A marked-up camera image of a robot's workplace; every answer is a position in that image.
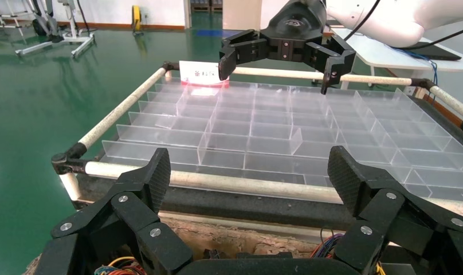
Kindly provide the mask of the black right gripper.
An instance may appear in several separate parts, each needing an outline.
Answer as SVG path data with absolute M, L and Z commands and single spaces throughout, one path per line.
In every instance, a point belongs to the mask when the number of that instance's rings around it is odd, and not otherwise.
M 239 64 L 262 60 L 305 61 L 323 73 L 325 95 L 352 71 L 356 51 L 338 35 L 321 44 L 326 23 L 323 1 L 288 1 L 259 32 L 250 29 L 222 40 L 218 77 L 226 80 Z

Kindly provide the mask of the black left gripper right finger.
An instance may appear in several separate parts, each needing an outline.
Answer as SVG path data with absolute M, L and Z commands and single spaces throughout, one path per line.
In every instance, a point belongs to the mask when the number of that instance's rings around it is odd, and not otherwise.
M 463 216 L 410 193 L 388 171 L 360 164 L 343 146 L 331 148 L 327 172 L 355 218 L 335 260 L 373 274 L 395 243 L 423 261 L 429 274 L 463 274 Z

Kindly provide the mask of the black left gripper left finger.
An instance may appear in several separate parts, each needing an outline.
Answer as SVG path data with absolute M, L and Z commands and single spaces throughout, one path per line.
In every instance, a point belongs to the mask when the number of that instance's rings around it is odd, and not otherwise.
M 170 175 L 168 150 L 158 148 L 146 166 L 121 174 L 103 198 L 57 224 L 50 273 L 91 274 L 127 245 L 148 274 L 177 274 L 193 253 L 158 217 Z

